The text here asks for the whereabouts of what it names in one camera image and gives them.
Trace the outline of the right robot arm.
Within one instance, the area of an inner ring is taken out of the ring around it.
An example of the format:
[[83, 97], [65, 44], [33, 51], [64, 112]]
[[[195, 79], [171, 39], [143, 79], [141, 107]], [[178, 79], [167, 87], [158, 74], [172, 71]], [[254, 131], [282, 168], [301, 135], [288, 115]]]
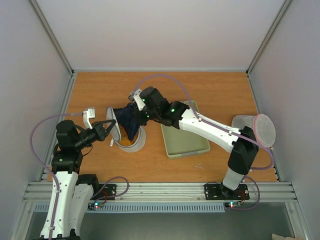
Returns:
[[191, 132], [228, 152], [228, 169], [219, 189], [225, 199], [232, 199], [238, 193], [238, 187], [249, 173], [259, 151], [251, 128], [245, 126], [239, 129], [214, 121], [199, 114], [191, 104], [169, 102], [151, 86], [144, 90], [137, 89], [129, 99], [133, 102], [133, 114], [140, 125], [145, 126], [148, 121], [154, 121]]

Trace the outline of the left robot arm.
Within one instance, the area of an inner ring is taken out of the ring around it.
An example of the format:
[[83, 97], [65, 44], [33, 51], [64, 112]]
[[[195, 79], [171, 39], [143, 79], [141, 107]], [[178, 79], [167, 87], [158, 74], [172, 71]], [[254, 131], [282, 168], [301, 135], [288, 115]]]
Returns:
[[52, 193], [41, 240], [78, 240], [80, 227], [90, 199], [101, 193], [95, 174], [80, 174], [82, 150], [102, 142], [116, 124], [115, 120], [93, 123], [78, 130], [72, 120], [56, 126], [57, 147], [51, 162]]

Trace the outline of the mustard orange bra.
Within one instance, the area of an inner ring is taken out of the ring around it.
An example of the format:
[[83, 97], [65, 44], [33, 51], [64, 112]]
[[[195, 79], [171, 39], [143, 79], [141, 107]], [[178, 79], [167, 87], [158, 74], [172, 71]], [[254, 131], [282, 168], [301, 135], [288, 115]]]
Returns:
[[119, 129], [120, 129], [120, 134], [121, 134], [121, 140], [118, 143], [121, 146], [129, 147], [129, 146], [133, 145], [137, 141], [137, 138], [138, 138], [138, 135], [139, 135], [138, 132], [134, 135], [133, 139], [130, 140], [129, 137], [128, 137], [127, 132], [125, 131], [125, 129], [121, 125], [119, 125]]

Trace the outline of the navy blue bra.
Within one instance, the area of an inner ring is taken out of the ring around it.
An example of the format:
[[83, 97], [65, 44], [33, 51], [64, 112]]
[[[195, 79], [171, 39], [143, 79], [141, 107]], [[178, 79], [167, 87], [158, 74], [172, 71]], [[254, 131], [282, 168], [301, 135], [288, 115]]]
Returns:
[[135, 118], [134, 110], [134, 103], [128, 103], [125, 107], [113, 109], [118, 124], [124, 128], [130, 141], [134, 140], [140, 128], [140, 125]]

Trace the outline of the white mesh laundry bag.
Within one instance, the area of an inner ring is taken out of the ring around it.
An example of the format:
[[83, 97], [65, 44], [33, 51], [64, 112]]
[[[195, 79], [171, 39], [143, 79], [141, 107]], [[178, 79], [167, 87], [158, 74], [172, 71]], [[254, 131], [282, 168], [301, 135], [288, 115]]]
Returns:
[[120, 132], [120, 128], [119, 128], [119, 124], [117, 122], [116, 119], [116, 115], [114, 113], [114, 110], [112, 107], [108, 107], [106, 109], [106, 120], [116, 120], [116, 124], [115, 124], [115, 129], [116, 129], [116, 137], [112, 137], [111, 138], [111, 142], [110, 142], [110, 146], [112, 146], [113, 144], [117, 145], [122, 151], [127, 152], [127, 153], [135, 153], [140, 151], [146, 142], [146, 132], [144, 130], [143, 127], [139, 127], [138, 130], [138, 137], [136, 142], [131, 145], [131, 146], [122, 146], [119, 144], [119, 141], [121, 140], [121, 132]]

